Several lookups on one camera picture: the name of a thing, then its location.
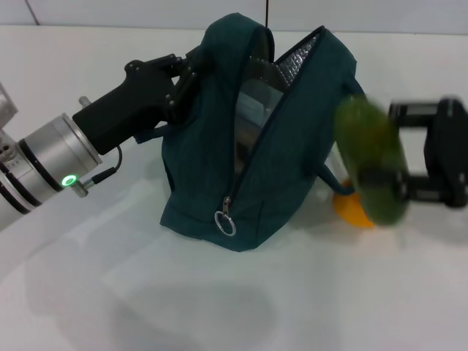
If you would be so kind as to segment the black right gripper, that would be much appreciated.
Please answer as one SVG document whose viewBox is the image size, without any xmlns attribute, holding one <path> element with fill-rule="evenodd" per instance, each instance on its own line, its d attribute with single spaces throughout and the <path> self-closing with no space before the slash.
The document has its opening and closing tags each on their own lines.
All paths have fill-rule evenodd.
<svg viewBox="0 0 468 351">
<path fill-rule="evenodd" d="M 427 128 L 424 158 L 427 175 L 403 170 L 366 168 L 363 188 L 388 189 L 398 201 L 467 205 L 467 111 L 455 98 L 439 102 L 392 102 L 388 117 L 398 128 Z"/>
</svg>

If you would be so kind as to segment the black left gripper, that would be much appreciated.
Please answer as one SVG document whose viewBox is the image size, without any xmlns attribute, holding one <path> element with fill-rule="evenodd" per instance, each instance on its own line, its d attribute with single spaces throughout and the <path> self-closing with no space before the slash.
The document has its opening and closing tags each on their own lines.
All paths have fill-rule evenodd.
<svg viewBox="0 0 468 351">
<path fill-rule="evenodd" d="M 120 86 L 72 117 L 100 155 L 161 121 L 184 123 L 197 94 L 198 74 L 187 58 L 175 54 L 147 62 L 134 60 L 124 71 Z"/>
</svg>

